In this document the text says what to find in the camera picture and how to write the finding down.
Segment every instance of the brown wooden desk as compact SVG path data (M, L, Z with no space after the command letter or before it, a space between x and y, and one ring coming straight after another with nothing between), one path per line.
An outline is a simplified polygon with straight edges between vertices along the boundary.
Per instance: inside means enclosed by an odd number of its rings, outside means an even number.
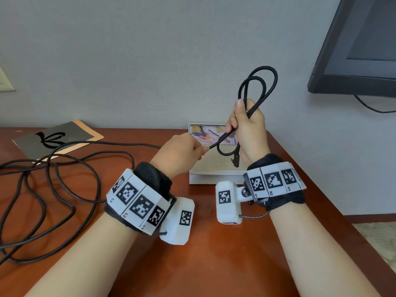
M37 131L33 128L0 128L0 163L25 158L12 139ZM149 143L162 145L174 134L185 130L97 129L105 141ZM334 239L352 257L383 297L396 295L396 274L381 259L369 243L335 208L319 188L269 134L272 152L296 167L308 189L307 204ZM156 149L88 145L73 151L76 157L98 150L126 150L136 162L150 161ZM100 156L90 160L102 181L102 198L131 162L124 156ZM66 184L78 194L93 196L96 181L81 165L61 168ZM17 175L0 177L0 214L12 198ZM54 200L47 187L43 171L33 173L31 183L41 194L48 209L41 232L65 217L69 210ZM270 217L244 220L240 225L223 225L216 219L215 186L189 185L187 174L173 180L172 193L194 200L195 213L190 240L185 246L168 245L155 237L140 236L132 246L121 268L110 296L298 296L285 256ZM39 218L37 202L25 191L17 201L4 229L5 242L14 242L28 233ZM68 199L77 206L76 215L51 234L22 247L18 257L32 257L48 252L67 239L82 223L90 204ZM259 215L263 208L242 205L242 212ZM103 211L101 205L95 219ZM17 266L0 266L0 296L23 296L40 277L65 253L40 262Z

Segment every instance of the photo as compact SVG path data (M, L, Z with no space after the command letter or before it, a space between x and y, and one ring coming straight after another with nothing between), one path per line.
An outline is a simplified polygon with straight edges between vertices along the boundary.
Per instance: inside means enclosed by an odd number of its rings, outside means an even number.
M193 135L203 145L213 145L223 134L225 134L224 124L190 124L189 133ZM221 145L236 145L238 140L235 131L230 134Z

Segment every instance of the light switch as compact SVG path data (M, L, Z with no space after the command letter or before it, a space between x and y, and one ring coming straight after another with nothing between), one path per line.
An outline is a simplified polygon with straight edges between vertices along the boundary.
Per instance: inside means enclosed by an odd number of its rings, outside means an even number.
M11 82L8 80L6 74L0 66L0 92L8 92L14 90L14 87L12 86Z

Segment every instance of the hand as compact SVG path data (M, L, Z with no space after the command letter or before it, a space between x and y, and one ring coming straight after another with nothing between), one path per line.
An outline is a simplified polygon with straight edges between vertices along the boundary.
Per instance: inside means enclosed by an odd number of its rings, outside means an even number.
M208 152L192 135L174 135L151 160L151 164L169 178L188 172Z
M253 100L248 99L247 109L252 108L254 104ZM225 125L226 132L229 133L232 127L237 128L236 135L241 146L241 157L246 165L249 166L270 153L265 119L260 109L256 109L249 119L244 101L239 99Z

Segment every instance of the white wall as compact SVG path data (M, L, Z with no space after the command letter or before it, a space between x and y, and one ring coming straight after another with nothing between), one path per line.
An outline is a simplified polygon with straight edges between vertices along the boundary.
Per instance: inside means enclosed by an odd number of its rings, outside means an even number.
M17 92L0 94L0 125L225 121L242 80L271 65L279 83L261 109L275 138L342 213L395 213L396 115L306 89L338 3L2 0L0 64Z

